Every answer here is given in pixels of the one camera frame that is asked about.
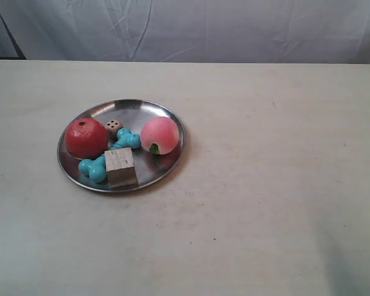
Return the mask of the pink toy peach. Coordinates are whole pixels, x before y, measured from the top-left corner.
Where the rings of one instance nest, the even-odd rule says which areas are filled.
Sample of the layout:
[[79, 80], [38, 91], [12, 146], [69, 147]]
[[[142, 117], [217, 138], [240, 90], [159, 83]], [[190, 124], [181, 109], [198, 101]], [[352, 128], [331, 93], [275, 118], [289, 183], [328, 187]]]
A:
[[169, 154], [179, 142], [179, 128], [168, 117], [155, 117], [142, 128], [141, 146], [155, 155]]

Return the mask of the round metal plate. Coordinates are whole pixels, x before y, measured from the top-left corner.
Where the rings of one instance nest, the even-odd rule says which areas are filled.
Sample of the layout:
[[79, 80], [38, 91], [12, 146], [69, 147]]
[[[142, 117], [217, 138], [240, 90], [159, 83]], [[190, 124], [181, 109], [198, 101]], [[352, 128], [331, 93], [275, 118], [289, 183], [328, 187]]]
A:
[[172, 119], [179, 129], [179, 142], [171, 153], [162, 156], [153, 155], [142, 148], [137, 149], [134, 152], [137, 184], [111, 189], [107, 180], [98, 184], [82, 176], [78, 171], [80, 161], [71, 156], [65, 148], [65, 132], [62, 133], [57, 145], [57, 159], [60, 168], [75, 184], [91, 191], [108, 194], [140, 190], [172, 175], [175, 168], [183, 162], [187, 149], [187, 135], [179, 117], [166, 107], [140, 99], [120, 99], [91, 107], [75, 118], [94, 118], [102, 123], [119, 119], [132, 132], [140, 133], [142, 127], [154, 117]]

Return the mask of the wooden cube block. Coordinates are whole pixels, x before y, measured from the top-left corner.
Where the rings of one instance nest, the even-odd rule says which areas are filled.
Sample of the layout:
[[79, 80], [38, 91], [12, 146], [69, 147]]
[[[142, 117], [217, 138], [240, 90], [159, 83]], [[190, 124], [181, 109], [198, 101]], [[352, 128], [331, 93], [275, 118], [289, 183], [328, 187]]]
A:
[[111, 188], [132, 186], [138, 183], [130, 147], [104, 152], [107, 179]]

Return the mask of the small wooden die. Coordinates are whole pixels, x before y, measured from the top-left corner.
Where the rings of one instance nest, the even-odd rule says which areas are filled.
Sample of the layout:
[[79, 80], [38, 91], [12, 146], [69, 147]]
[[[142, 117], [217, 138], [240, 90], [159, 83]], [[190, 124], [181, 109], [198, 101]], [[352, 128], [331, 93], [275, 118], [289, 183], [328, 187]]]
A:
[[105, 129], [109, 135], [110, 139], [117, 139], [117, 133], [123, 128], [123, 124], [118, 120], [110, 120], [105, 124]]

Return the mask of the turquoise toy bone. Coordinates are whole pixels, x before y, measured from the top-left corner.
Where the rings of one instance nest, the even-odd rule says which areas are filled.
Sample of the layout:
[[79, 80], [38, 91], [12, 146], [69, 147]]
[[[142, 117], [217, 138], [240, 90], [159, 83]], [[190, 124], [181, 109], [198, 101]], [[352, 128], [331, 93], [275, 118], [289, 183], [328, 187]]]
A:
[[[128, 128], [122, 128], [117, 133], [117, 140], [108, 150], [130, 147], [133, 150], [141, 147], [141, 137], [137, 133], [131, 132]], [[98, 158], [84, 159], [78, 165], [78, 170], [82, 175], [87, 176], [95, 183], [101, 183], [107, 179], [104, 153]]]

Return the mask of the red toy apple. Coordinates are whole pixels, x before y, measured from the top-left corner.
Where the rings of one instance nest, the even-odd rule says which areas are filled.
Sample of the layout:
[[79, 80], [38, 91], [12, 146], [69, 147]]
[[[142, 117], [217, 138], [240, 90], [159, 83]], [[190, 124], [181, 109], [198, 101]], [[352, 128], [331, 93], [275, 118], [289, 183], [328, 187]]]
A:
[[107, 150], [108, 143], [107, 130], [93, 118], [75, 120], [65, 132], [65, 147], [76, 158], [95, 159]]

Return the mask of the white backdrop curtain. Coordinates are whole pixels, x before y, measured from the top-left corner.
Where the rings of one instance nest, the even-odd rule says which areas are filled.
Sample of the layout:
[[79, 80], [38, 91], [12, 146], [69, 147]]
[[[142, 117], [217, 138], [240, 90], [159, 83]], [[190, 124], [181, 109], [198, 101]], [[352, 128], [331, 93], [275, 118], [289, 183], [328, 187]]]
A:
[[0, 58], [370, 64], [370, 1], [0, 1]]

